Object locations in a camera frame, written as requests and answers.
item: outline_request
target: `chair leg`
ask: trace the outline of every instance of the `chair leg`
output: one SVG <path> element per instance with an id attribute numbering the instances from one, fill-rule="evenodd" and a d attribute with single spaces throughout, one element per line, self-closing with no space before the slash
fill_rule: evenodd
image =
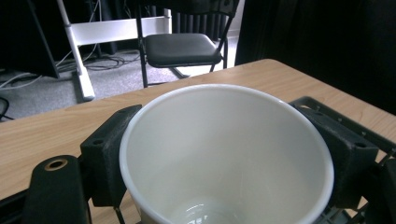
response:
<path id="1" fill-rule="evenodd" d="M 148 73 L 146 69 L 146 55 L 142 47 L 142 43 L 139 43 L 139 52 L 140 52 L 140 65 L 142 67 L 143 88 L 147 88 L 149 86 L 149 81 L 148 81 Z"/>
<path id="2" fill-rule="evenodd" d="M 227 68 L 228 62 L 228 38 L 224 40 L 224 53 L 223 53 L 223 69 Z"/>

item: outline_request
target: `desk leg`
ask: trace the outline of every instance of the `desk leg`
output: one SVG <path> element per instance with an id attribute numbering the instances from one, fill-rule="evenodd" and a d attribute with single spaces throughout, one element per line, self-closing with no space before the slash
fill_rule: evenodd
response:
<path id="1" fill-rule="evenodd" d="M 93 92 L 93 87 L 90 81 L 90 77 L 88 76 L 87 68 L 84 67 L 82 63 L 81 56 L 79 55 L 79 50 L 77 46 L 77 41 L 75 35 L 73 34 L 72 24 L 70 23 L 66 9 L 64 8 L 64 1 L 57 0 L 59 10 L 61 11 L 61 16 L 64 21 L 64 29 L 66 30 L 67 38 L 70 43 L 70 47 L 73 52 L 73 56 L 77 63 L 77 73 L 78 73 L 78 81 L 82 90 L 82 97 L 84 101 L 91 101 L 95 98 L 95 93 Z"/>
<path id="2" fill-rule="evenodd" d="M 73 30 L 71 26 L 65 27 L 67 38 L 69 39 L 70 47 L 73 52 L 73 56 L 77 63 L 78 80 L 82 90 L 82 97 L 84 101 L 91 101 L 95 98 L 95 93 L 93 92 L 93 87 L 91 84 L 90 77 L 88 76 L 87 68 L 84 66 L 79 54 L 78 46 L 75 44 L 75 37 L 73 35 Z"/>

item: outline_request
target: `black cable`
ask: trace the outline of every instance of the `black cable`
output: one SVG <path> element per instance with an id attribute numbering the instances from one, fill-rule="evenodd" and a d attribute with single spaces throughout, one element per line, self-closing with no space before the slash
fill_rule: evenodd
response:
<path id="1" fill-rule="evenodd" d="M 128 63 L 133 63 L 136 62 L 139 59 L 139 56 L 136 56 L 132 60 L 125 60 L 122 57 L 117 57 L 117 56 L 103 56 L 100 58 L 90 58 L 87 59 L 84 62 L 84 66 L 87 69 L 90 69 L 92 71 L 103 71 L 103 70 L 109 70 L 109 69 L 115 69 L 115 68 L 120 68 Z M 105 62 L 105 61 L 112 61 L 115 62 L 116 64 L 113 65 L 90 65 L 93 63 L 98 63 L 98 62 Z M 62 66 L 58 66 L 58 71 L 60 73 L 62 72 L 67 72 L 67 71 L 72 71 L 76 70 L 77 65 L 75 62 L 67 63 Z"/>
<path id="2" fill-rule="evenodd" d="M 4 101 L 4 103 L 5 103 L 4 109 L 0 113 L 0 121 L 2 121 L 3 118 L 5 118 L 5 119 L 14 119 L 14 118 L 11 118 L 11 117 L 6 115 L 6 113 L 8 111 L 8 108 L 9 108 L 9 101 L 7 99 L 1 97 L 1 96 L 0 96 L 0 100 Z"/>

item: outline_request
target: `cable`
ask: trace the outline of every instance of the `cable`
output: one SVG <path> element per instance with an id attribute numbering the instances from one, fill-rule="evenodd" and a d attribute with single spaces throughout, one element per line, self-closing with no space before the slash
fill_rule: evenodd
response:
<path id="1" fill-rule="evenodd" d="M 0 100 L 4 101 L 4 103 L 5 103 L 5 107 L 4 107 L 3 111 L 0 113 L 0 121 L 1 121 L 2 118 L 14 119 L 14 118 L 11 118 L 11 117 L 6 115 L 6 113 L 8 111 L 8 108 L 9 108 L 9 101 L 7 99 L 3 98 L 3 97 L 0 97 Z"/>
<path id="2" fill-rule="evenodd" d="M 15 76 L 15 77 L 10 78 L 8 81 L 6 81 L 6 82 L 4 82 L 3 84 L 0 85 L 0 90 L 3 89 L 8 83 L 12 82 L 13 80 L 18 79 L 18 78 L 22 78 L 22 77 L 27 77 L 28 75 L 30 76 L 31 74 L 30 73 L 22 73 L 22 74 L 19 74 L 19 75 Z"/>
<path id="3" fill-rule="evenodd" d="M 38 76 L 38 77 L 36 77 L 35 79 L 33 79 L 31 82 L 22 84 L 22 85 L 20 85 L 20 86 L 16 86 L 16 87 L 4 87 L 4 86 L 6 86 L 11 80 L 15 79 L 15 77 L 13 77 L 13 78 L 11 78 L 9 81 L 7 81 L 7 82 L 5 82 L 5 83 L 3 83 L 3 84 L 1 85 L 0 91 L 10 91 L 10 90 L 15 90 L 15 89 L 18 89 L 18 88 L 22 88 L 22 87 L 26 87 L 26 86 L 32 85 L 33 83 L 37 82 L 37 81 L 38 81 L 40 78 L 42 78 L 42 77 L 43 77 L 43 76 Z"/>

